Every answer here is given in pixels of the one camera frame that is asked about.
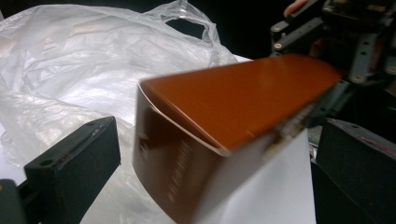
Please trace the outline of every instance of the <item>glossy brown surface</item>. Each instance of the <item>glossy brown surface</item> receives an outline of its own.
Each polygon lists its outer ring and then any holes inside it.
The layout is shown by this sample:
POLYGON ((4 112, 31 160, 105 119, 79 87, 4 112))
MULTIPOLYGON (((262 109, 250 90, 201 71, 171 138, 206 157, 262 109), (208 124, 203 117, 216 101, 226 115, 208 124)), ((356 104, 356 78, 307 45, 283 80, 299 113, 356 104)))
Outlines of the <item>glossy brown surface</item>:
POLYGON ((313 102, 339 78, 327 63, 284 55, 140 85, 166 116, 212 146, 233 151, 313 102))

